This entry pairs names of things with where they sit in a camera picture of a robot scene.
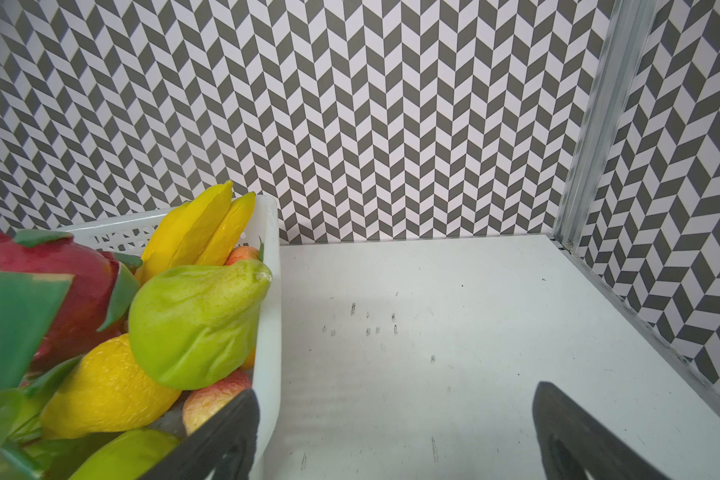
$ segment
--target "white table surface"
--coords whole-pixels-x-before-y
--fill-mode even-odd
[[[671,478],[720,478],[720,419],[546,236],[281,255],[265,478],[544,478],[541,380]]]

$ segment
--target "basket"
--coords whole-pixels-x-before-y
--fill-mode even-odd
[[[97,250],[141,255],[160,221],[170,209],[118,216],[59,228],[74,234],[78,244]],[[280,371],[282,366],[282,321],[280,298],[280,250],[277,200],[268,195],[256,196],[253,216],[240,236],[241,244],[264,243],[264,263],[272,272],[269,293],[261,305],[256,341],[256,366],[253,390],[259,399],[260,422],[256,434],[256,456],[250,478],[260,478],[260,458],[275,430],[280,411]]]

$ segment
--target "chevron wallpaper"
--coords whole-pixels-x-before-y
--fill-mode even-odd
[[[0,2],[0,229],[232,179],[291,243],[551,232],[612,7]]]
[[[662,0],[580,255],[720,390],[720,0]]]

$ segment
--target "peach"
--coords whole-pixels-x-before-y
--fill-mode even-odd
[[[226,259],[224,265],[231,265],[235,262],[239,262],[240,260],[251,259],[259,259],[259,249],[253,248],[252,246],[238,246],[237,248],[232,250],[230,257]]]
[[[182,411],[186,434],[192,435],[208,418],[214,416],[240,392],[251,387],[252,382],[248,375],[243,370],[235,370],[213,385],[192,392],[184,401]]]

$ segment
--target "scratch mark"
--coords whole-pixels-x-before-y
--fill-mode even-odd
[[[434,437],[432,437],[432,459],[434,460],[434,463],[440,462],[440,458],[438,457],[438,446],[434,444]]]

